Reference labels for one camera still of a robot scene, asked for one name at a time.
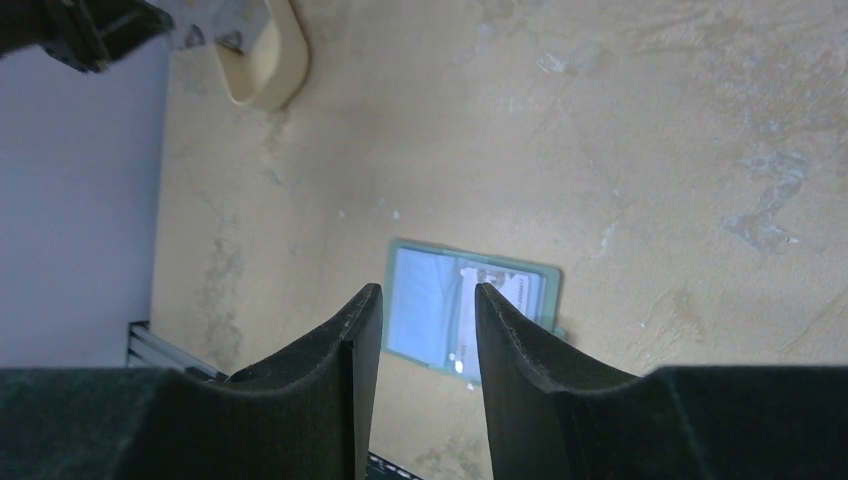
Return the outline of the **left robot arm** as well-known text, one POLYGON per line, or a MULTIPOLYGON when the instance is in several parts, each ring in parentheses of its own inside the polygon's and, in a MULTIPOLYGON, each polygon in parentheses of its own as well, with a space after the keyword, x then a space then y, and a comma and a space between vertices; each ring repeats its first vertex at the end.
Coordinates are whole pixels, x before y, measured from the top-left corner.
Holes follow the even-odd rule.
POLYGON ((147 1, 7 0, 1 54, 37 45, 79 72, 102 73, 173 28, 171 15, 147 1))

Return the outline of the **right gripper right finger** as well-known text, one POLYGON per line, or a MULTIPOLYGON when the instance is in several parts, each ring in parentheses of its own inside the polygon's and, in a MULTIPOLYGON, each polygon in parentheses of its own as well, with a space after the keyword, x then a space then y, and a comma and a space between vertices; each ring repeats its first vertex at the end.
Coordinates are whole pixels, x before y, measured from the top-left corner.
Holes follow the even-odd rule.
POLYGON ((475 290, 497 479, 843 479, 843 366, 666 366, 638 377, 475 290))

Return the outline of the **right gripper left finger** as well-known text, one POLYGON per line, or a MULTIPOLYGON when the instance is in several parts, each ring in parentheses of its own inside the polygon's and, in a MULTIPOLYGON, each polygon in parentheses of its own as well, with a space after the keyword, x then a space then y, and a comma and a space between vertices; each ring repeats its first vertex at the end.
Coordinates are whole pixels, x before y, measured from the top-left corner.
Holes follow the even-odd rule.
POLYGON ((161 368, 5 369, 5 479, 362 479, 382 333, 364 286, 224 381, 161 368))

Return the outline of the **green card holder wallet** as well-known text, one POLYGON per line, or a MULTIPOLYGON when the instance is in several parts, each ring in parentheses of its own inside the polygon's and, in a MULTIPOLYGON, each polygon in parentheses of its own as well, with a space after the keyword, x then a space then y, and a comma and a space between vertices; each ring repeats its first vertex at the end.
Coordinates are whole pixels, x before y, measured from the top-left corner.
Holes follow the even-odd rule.
POLYGON ((543 277, 542 313, 531 320, 560 334, 556 311, 563 274, 551 265, 487 256, 435 244, 395 239, 388 247, 382 349, 420 366, 481 383, 476 315, 459 317, 465 266, 490 266, 543 277))

